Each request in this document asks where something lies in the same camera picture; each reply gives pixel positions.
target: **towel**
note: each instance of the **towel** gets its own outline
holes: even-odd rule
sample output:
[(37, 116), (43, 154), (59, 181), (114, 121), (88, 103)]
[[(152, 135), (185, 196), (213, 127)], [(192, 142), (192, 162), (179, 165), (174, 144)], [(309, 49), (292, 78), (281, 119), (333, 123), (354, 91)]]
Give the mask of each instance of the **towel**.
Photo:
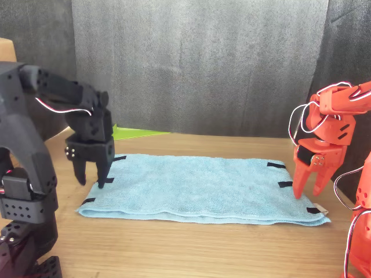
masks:
[(200, 156), (116, 155), (104, 188), (95, 183), (77, 211), (205, 224), (330, 222), (307, 197), (294, 198), (283, 162)]

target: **wooden table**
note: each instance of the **wooden table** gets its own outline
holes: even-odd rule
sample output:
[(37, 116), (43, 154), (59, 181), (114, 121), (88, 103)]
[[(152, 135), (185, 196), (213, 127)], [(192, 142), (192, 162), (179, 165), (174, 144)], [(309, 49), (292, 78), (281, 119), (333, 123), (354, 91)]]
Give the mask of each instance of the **wooden table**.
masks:
[[(80, 186), (64, 155), (69, 134), (67, 129), (46, 143), (58, 177), (59, 238), (45, 258), (60, 257), (64, 278), (340, 276), (351, 212), (336, 199), (332, 183), (314, 197), (311, 177), (304, 190), (312, 202), (330, 212), (332, 223), (318, 227), (86, 218), (75, 209), (97, 180), (96, 167), (88, 163), (86, 186)], [(116, 153), (276, 159), (294, 173), (288, 139), (164, 134), (116, 141), (115, 149)], [(8, 222), (1, 220), (0, 225)]]

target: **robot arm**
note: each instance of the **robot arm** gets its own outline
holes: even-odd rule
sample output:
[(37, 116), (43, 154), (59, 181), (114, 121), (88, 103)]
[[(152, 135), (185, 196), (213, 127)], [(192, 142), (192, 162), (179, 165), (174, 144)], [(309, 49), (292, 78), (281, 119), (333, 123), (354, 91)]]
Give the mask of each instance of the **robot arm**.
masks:
[[(1, 230), (0, 277), (58, 278), (57, 257), (37, 265), (58, 237), (57, 177), (27, 113), (25, 94), (54, 111), (71, 112), (66, 121), (75, 133), (66, 139), (67, 158), (81, 184), (86, 182), (86, 161), (95, 162), (100, 188), (114, 158), (108, 94), (36, 66), (0, 62), (0, 212), (2, 218), (13, 220)], [(22, 167), (13, 167), (10, 153)]]
[(351, 87), (329, 86), (311, 97), (306, 120), (310, 131), (304, 131), (313, 132), (316, 138), (301, 139), (295, 147), (296, 198), (301, 196), (311, 172), (318, 173), (313, 194), (319, 195), (343, 164), (355, 128), (353, 115), (371, 110), (370, 95), (371, 82), (368, 82)]
[[(301, 196), (311, 172), (318, 173), (314, 195), (319, 195), (331, 176), (343, 164), (355, 128), (353, 115), (364, 114), (371, 110), (371, 82), (358, 86), (349, 84), (349, 87), (330, 85), (313, 95), (307, 106), (310, 106), (310, 110), (306, 125), (311, 130), (305, 132), (313, 132), (316, 137), (299, 140), (299, 144), (294, 149), (296, 169), (293, 190), (296, 198)], [(337, 182), (341, 177), (359, 170), (362, 170), (362, 175), (357, 188), (357, 202), (354, 208), (350, 208), (337, 193)], [(363, 167), (342, 174), (334, 182), (336, 196), (343, 205), (354, 212), (347, 239), (342, 277), (353, 277), (348, 274), (349, 258), (358, 270), (367, 278), (371, 278), (370, 181), (371, 153)]]

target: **green paper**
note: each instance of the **green paper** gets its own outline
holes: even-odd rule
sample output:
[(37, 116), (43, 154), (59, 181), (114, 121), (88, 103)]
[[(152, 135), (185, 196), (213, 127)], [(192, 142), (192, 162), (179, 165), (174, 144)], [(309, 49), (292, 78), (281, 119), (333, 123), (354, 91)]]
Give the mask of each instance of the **green paper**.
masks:
[(124, 127), (117, 127), (117, 124), (113, 126), (113, 130), (114, 130), (114, 133), (113, 133), (114, 140), (170, 133), (170, 132), (143, 130), (143, 129), (127, 129)]

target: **blue towel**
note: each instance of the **blue towel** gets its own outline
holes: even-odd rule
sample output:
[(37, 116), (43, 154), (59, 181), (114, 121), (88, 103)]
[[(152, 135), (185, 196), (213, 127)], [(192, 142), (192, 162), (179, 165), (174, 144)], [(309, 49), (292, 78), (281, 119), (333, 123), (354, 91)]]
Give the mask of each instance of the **blue towel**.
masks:
[(104, 188), (95, 183), (77, 211), (208, 224), (330, 222), (307, 197), (294, 198), (283, 162), (200, 156), (116, 155)]

